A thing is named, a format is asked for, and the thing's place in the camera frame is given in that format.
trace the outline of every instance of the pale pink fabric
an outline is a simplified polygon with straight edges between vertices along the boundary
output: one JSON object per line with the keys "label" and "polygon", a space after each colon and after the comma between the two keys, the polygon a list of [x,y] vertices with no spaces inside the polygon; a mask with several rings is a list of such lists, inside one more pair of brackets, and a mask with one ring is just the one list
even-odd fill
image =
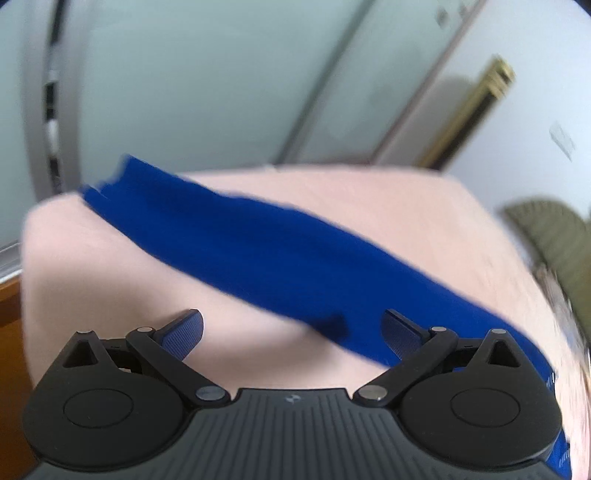
{"label": "pale pink fabric", "polygon": [[[340,225],[520,328],[558,373],[573,478],[586,478],[589,421],[578,364],[509,239],[459,183],[424,171],[366,167],[189,177],[219,191],[294,205]],[[203,313],[205,333],[186,362],[233,393],[239,387],[340,386],[352,392],[384,370],[299,322],[160,263],[77,194],[29,214],[22,255],[25,349],[34,383],[76,330],[120,337],[141,325],[160,327],[189,307]]]}

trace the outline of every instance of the olive green fabric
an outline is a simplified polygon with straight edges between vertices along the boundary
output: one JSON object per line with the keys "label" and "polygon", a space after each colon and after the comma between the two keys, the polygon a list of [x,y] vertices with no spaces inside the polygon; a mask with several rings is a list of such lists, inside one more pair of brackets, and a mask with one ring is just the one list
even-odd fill
{"label": "olive green fabric", "polygon": [[587,339],[591,339],[591,224],[553,200],[531,200],[505,211],[556,273]]}

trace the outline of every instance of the logo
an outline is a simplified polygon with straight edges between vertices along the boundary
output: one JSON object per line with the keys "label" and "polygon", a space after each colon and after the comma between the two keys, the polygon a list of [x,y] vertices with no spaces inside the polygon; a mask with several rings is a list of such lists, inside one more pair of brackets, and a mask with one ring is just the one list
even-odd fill
{"label": "logo", "polygon": [[301,397],[299,395],[295,395],[295,394],[288,395],[285,398],[285,401],[288,401],[289,403],[291,403],[293,405],[294,403],[297,403],[297,402],[301,401]]}

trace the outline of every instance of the blue towel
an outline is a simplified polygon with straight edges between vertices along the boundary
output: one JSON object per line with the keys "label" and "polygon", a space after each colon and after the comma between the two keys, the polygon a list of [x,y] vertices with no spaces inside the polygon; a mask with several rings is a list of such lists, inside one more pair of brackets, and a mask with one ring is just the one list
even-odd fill
{"label": "blue towel", "polygon": [[[422,327],[445,326],[462,337],[504,328],[540,375],[552,379],[541,352],[499,317],[368,241],[296,209],[221,195],[134,157],[115,181],[85,187],[83,194],[98,215],[162,262],[306,322],[383,365],[400,361],[380,330],[384,310],[392,308]],[[570,463],[555,463],[552,468],[570,478]]]}

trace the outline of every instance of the frosted glass panel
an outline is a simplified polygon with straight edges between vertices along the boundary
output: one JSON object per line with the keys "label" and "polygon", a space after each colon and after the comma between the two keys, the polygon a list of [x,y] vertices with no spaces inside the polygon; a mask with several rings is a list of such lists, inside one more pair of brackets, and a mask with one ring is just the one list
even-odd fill
{"label": "frosted glass panel", "polygon": [[102,0],[80,99],[81,172],[123,153],[173,171],[281,151],[361,0]]}
{"label": "frosted glass panel", "polygon": [[21,54],[27,0],[0,8],[0,247],[17,240],[35,204],[21,113]]}
{"label": "frosted glass panel", "polygon": [[327,88],[296,161],[368,157],[476,0],[377,0]]}

